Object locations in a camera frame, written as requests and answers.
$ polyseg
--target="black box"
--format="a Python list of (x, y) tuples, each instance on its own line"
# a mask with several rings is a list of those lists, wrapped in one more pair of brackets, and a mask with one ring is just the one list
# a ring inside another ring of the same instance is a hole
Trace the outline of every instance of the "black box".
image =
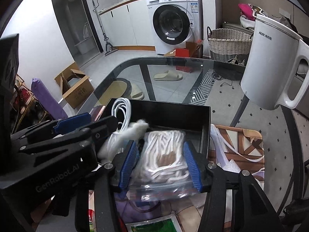
[[(100, 118), (111, 115), (116, 98), (110, 99)], [(185, 139), (192, 141), (199, 153), (207, 155), (210, 140), (211, 108), (194, 104), (178, 104), (160, 101), (130, 99), (131, 120), (143, 119), (151, 130), (181, 130)], [(117, 119), (124, 119), (118, 111)]]

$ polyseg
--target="electric kettle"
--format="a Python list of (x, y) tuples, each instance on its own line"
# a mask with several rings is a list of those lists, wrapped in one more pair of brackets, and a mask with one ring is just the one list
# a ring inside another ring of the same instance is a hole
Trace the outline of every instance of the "electric kettle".
[(253, 41), (241, 88), (248, 99), (266, 110), (280, 104), (296, 108), (309, 86), (309, 75), (291, 100), (287, 91), (301, 59), (309, 63), (309, 46), (287, 26), (257, 15)]

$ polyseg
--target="wall outlet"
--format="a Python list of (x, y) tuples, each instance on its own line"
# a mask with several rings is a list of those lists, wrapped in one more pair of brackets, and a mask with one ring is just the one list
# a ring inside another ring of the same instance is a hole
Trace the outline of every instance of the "wall outlet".
[(284, 9), (279, 8), (279, 14), (291, 20), (291, 14), (285, 11)]

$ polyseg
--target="wooden baseboard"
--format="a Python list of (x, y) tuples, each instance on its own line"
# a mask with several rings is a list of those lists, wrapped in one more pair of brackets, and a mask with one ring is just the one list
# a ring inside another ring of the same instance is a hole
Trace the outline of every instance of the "wooden baseboard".
[(128, 46), (114, 46), (118, 50), (136, 50), (136, 51), (155, 51), (154, 46), (143, 45), (128, 45)]

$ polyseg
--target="mop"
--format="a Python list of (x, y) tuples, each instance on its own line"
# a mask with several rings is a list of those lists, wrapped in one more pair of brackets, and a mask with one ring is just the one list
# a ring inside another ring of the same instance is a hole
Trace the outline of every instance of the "mop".
[(101, 30), (102, 30), (102, 33), (103, 33), (103, 36), (104, 36), (104, 41), (106, 42), (106, 44), (105, 44), (106, 53), (104, 54), (104, 56), (107, 56), (109, 54), (112, 54), (113, 52), (116, 52), (118, 49), (114, 48), (114, 46), (109, 42), (109, 38), (107, 37), (107, 35), (105, 34), (105, 32), (103, 30), (103, 26), (102, 26), (101, 20), (98, 16), (98, 12), (97, 12), (96, 7), (95, 7), (95, 2), (93, 0), (92, 0), (92, 4), (93, 4), (93, 7), (94, 7), (95, 14), (97, 15), (97, 18), (98, 18), (98, 23), (100, 24), (100, 27), (101, 27)]

